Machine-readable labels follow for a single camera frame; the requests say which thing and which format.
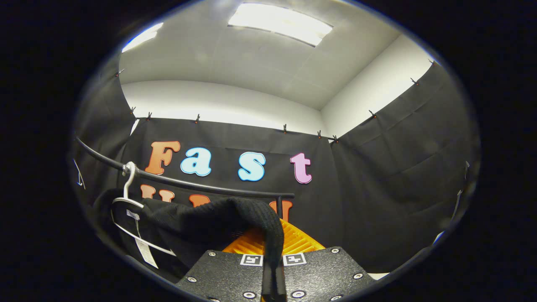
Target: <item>metal rod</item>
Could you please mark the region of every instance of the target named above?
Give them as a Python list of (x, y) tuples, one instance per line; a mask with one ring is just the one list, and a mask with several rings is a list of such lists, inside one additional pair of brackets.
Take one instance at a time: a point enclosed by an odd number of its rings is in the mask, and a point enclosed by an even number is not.
[(278, 200), (276, 201), (276, 212), (278, 213), (280, 219), (284, 218), (284, 208), (281, 204), (281, 196), (278, 196)]
[[(91, 149), (86, 144), (84, 144), (83, 141), (81, 141), (78, 137), (76, 140), (88, 151), (88, 153), (93, 156), (95, 159), (104, 162), (108, 166), (111, 166), (112, 168), (116, 168), (120, 171), (125, 171), (126, 167), (124, 168), (124, 164), (117, 162), (113, 159), (109, 159), (108, 157), (98, 153), (97, 151)], [(227, 188), (220, 188), (217, 186), (210, 186), (210, 185), (202, 185), (197, 183), (191, 183), (186, 181), (180, 181), (178, 179), (164, 177), (160, 175), (155, 175), (152, 173), (145, 172), (143, 170), (140, 170), (138, 167), (135, 171), (136, 175), (140, 178), (149, 179), (151, 181), (163, 183), (163, 184), (169, 184), (173, 186), (177, 186), (179, 188), (185, 188), (185, 189), (191, 189), (196, 191), (203, 191), (203, 192), (209, 192), (209, 193), (217, 193), (217, 194), (224, 194), (224, 195), (235, 195), (235, 196), (244, 196), (244, 197), (258, 197), (258, 198), (266, 198), (266, 197), (272, 197), (280, 198), (280, 205), (281, 205), (281, 198), (295, 198), (294, 193), (277, 193), (277, 192), (260, 192), (260, 191), (248, 191), (248, 190), (237, 190), (237, 189), (227, 189)]]
[[(141, 117), (141, 118), (136, 118), (136, 119), (147, 119), (147, 117)], [(329, 138), (327, 136), (321, 136), (321, 138), (323, 139), (329, 139), (329, 140), (334, 140), (334, 138)]]
[(107, 164), (108, 166), (112, 167), (112, 168), (115, 168), (115, 169), (118, 169), (120, 171), (123, 171), (123, 164), (120, 163), (120, 162), (117, 162), (113, 159), (109, 159), (108, 157), (102, 155), (101, 153), (93, 150), (92, 148), (88, 147), (86, 144), (84, 144), (83, 141), (81, 141), (78, 137), (76, 137), (76, 140), (78, 141), (78, 143), (80, 143), (80, 145), (82, 145), (82, 147), (84, 147), (84, 149), (86, 149), (86, 151), (88, 151), (88, 153), (93, 156), (96, 160), (98, 161), (102, 161), (104, 162), (105, 164)]

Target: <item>white tag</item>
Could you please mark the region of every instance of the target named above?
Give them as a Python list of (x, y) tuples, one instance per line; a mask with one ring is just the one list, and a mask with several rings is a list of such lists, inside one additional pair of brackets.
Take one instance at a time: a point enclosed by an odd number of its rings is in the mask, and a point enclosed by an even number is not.
[(135, 238), (134, 240), (136, 240), (136, 245), (138, 246), (138, 249), (140, 250), (140, 254), (142, 254), (143, 259), (155, 268), (158, 268), (157, 263), (155, 263), (155, 259), (153, 259), (151, 251), (149, 250), (149, 245), (140, 241), (137, 238)]
[(127, 216), (131, 216), (132, 218), (134, 218), (136, 220), (140, 220), (140, 216), (138, 216), (138, 214), (136, 214), (136, 213), (133, 213), (133, 212), (129, 211), (129, 209), (127, 209)]

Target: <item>orange mesh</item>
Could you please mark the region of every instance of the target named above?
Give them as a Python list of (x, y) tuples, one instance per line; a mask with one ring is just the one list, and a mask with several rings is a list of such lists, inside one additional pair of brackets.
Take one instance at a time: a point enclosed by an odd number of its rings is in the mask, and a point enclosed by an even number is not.
[[(324, 249), (324, 247), (301, 231), (294, 225), (280, 219), (284, 229), (284, 250), (283, 255), (306, 253), (309, 251)], [(226, 253), (262, 255), (265, 251), (263, 233), (259, 228), (251, 228), (228, 245), (224, 250)]]

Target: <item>ceiling light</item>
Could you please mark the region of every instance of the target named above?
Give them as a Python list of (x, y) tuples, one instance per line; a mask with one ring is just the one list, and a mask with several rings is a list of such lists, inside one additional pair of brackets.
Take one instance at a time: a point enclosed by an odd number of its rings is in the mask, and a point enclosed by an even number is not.
[(145, 30), (141, 34), (137, 35), (134, 39), (132, 39), (121, 51), (122, 53), (126, 52), (127, 50), (136, 47), (142, 43), (144, 43), (147, 40), (150, 40), (157, 36), (157, 30), (162, 27), (162, 24), (159, 23), (155, 26), (150, 27), (149, 29)]
[(228, 25), (276, 32), (313, 46), (332, 30), (332, 26), (297, 11), (259, 3), (241, 4)]

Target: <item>orange letter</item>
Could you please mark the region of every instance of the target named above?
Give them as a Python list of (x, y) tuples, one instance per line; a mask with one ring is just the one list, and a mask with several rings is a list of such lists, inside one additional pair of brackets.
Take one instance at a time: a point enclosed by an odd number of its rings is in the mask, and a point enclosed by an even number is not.
[(151, 144), (153, 151), (151, 151), (151, 158), (149, 159), (149, 165), (146, 168), (146, 172), (160, 175), (164, 173), (164, 169), (161, 167), (161, 162), (167, 166), (171, 161), (171, 151), (164, 150), (166, 148), (172, 149), (174, 152), (181, 149), (181, 145), (178, 141), (155, 141)]
[(158, 194), (162, 197), (162, 201), (167, 203), (170, 203), (171, 200), (175, 197), (175, 194), (173, 194), (172, 191), (168, 190), (160, 190)]
[[(268, 204), (276, 213), (278, 213), (278, 210), (276, 209), (276, 201), (271, 202)], [(283, 220), (286, 222), (289, 222), (289, 209), (293, 207), (293, 203), (289, 200), (282, 200), (281, 201), (281, 209), (283, 210)]]
[(190, 197), (188, 199), (190, 200), (190, 202), (192, 202), (192, 205), (194, 207), (204, 205), (204, 204), (208, 204), (208, 203), (211, 202), (209, 197), (207, 197), (205, 195), (198, 195), (198, 194), (190, 195)]
[(153, 198), (153, 195), (157, 192), (155, 188), (146, 184), (142, 184), (140, 189), (142, 190), (142, 198)]

